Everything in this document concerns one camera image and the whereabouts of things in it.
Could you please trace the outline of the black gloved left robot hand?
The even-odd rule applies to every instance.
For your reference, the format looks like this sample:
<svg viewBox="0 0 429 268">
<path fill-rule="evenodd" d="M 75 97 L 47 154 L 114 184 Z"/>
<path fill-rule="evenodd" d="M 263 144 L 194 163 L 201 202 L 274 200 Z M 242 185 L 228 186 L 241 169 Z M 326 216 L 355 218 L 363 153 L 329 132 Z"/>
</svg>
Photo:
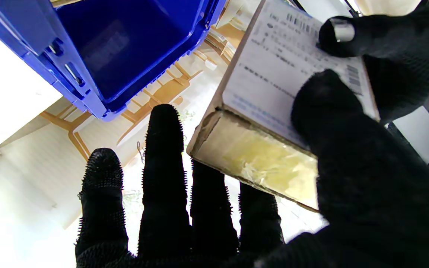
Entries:
<svg viewBox="0 0 429 268">
<path fill-rule="evenodd" d="M 362 57 L 381 124 L 429 99 L 429 5 L 404 16 L 335 16 L 320 28 L 320 49 Z"/>
</svg>

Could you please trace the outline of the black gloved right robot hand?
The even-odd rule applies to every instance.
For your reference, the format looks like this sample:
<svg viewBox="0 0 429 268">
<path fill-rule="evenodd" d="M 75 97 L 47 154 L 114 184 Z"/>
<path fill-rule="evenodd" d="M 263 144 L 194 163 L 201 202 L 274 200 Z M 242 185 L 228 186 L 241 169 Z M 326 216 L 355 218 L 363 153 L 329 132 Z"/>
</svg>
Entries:
<svg viewBox="0 0 429 268">
<path fill-rule="evenodd" d="M 240 188 L 237 236 L 224 175 L 192 162 L 187 212 L 177 110 L 150 114 L 139 249 L 128 249 L 123 170 L 109 148 L 91 154 L 82 180 L 78 268 L 429 268 L 429 166 L 366 116 L 332 70 L 314 74 L 292 122 L 317 156 L 317 200 L 328 225 L 285 243 L 274 196 Z"/>
</svg>

